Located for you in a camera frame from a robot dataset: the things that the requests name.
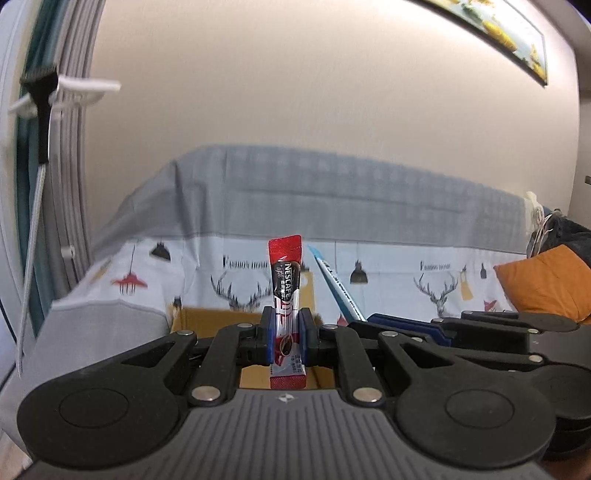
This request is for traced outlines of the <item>light blue stick packet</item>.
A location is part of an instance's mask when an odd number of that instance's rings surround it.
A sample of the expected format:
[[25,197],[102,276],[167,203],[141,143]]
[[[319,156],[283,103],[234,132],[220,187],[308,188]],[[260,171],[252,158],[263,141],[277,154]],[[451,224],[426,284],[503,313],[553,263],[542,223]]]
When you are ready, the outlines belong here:
[[335,270],[332,269],[332,266],[329,265],[324,257],[322,257],[322,253],[312,246],[308,246],[308,250],[310,250],[312,257],[314,257],[315,262],[318,264],[318,268],[320,269],[322,276],[325,278],[325,282],[327,283],[332,296],[335,298],[335,302],[338,304],[339,310],[346,323],[351,323],[353,321],[366,322],[366,317],[363,316],[362,311],[359,306],[356,305],[352,295],[349,294],[346,286],[342,284],[342,281],[339,279],[338,274],[335,273]]

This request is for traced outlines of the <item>red Nescafe coffee stick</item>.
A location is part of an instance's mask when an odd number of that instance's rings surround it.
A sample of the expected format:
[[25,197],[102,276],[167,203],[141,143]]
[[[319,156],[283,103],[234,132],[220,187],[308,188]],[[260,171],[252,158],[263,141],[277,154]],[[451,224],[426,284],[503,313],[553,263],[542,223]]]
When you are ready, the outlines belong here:
[[301,360],[301,334],[298,323],[301,247],[301,235],[271,239],[269,242],[273,286],[270,387],[276,390],[300,390],[307,385],[307,374]]

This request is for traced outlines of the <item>printed white sofa cover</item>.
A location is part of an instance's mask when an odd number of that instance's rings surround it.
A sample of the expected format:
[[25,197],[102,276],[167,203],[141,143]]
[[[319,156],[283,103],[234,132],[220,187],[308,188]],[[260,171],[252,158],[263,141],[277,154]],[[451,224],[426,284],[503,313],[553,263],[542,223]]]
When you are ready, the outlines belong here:
[[[384,314],[429,322],[467,310],[512,309],[494,271],[519,255],[467,247],[305,240],[300,304],[325,323],[345,320],[353,302],[369,318]],[[266,240],[197,236],[130,239],[100,254],[53,308],[121,301],[170,313],[185,307],[259,312],[273,303]]]

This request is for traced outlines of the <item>brown cardboard box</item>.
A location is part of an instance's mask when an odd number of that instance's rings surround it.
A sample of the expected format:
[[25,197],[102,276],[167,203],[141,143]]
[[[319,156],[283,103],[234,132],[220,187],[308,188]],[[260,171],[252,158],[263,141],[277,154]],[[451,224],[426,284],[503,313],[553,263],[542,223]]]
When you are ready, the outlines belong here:
[[[171,314],[171,332],[192,330],[198,338],[213,337],[222,327],[237,323],[259,323],[262,314],[245,313],[230,310],[211,310],[192,307],[173,307],[169,305]],[[270,390],[270,368],[249,366],[240,373],[240,388]],[[335,388],[335,375],[332,370],[324,367],[307,369],[307,389]]]

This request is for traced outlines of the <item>orange cushion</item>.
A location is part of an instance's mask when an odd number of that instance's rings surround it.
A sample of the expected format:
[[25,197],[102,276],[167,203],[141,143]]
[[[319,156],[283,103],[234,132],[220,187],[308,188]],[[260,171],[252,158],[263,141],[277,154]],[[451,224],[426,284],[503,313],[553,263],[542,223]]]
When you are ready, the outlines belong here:
[[519,312],[549,313],[577,323],[590,317],[590,267],[567,246],[494,270]]

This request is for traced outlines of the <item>white curtain tieback hook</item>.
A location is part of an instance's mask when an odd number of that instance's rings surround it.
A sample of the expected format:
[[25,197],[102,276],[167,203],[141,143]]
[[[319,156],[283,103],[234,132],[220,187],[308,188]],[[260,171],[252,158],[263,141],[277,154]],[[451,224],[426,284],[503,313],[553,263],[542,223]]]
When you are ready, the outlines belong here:
[[[118,93],[120,89],[121,83],[115,80],[59,75],[57,88],[48,96],[48,104],[60,111],[86,107],[99,102],[106,94]],[[27,93],[8,108],[8,113],[24,119],[34,118],[37,103]]]

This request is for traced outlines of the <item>grey curtain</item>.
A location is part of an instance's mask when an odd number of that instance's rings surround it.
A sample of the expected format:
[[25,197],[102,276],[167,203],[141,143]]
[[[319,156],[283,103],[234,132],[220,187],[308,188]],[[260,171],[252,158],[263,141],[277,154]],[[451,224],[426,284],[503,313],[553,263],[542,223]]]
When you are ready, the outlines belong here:
[[[104,4],[43,1],[36,11],[24,70],[55,65],[59,73],[86,77]],[[51,303],[69,293],[91,264],[85,184],[84,108],[54,113],[34,258],[29,315],[40,331]],[[27,248],[38,168],[38,123],[16,124],[16,205],[20,248]]]

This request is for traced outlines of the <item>framed wall painting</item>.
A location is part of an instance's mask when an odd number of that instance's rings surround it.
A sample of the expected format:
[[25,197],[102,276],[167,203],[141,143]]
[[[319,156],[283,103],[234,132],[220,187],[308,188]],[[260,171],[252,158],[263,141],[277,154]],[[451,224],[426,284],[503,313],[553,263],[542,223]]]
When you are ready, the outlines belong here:
[[548,85],[544,35],[509,1],[431,0],[424,4],[480,36],[540,85]]

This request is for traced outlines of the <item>black handled grey rod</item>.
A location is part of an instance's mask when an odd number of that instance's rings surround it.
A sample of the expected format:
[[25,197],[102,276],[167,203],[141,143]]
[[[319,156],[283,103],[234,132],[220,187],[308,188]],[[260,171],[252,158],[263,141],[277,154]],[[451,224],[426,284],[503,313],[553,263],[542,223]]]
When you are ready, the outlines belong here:
[[20,325],[17,337],[16,371],[23,372],[24,337],[29,315],[29,300],[34,273],[34,259],[38,237],[38,227],[41,215],[42,197],[49,162],[49,137],[52,105],[50,97],[58,88],[58,73],[55,64],[38,67],[24,74],[20,79],[21,86],[26,90],[37,110],[38,121],[38,169],[35,180],[32,213],[26,250],[26,262],[23,283],[23,302],[21,305]]

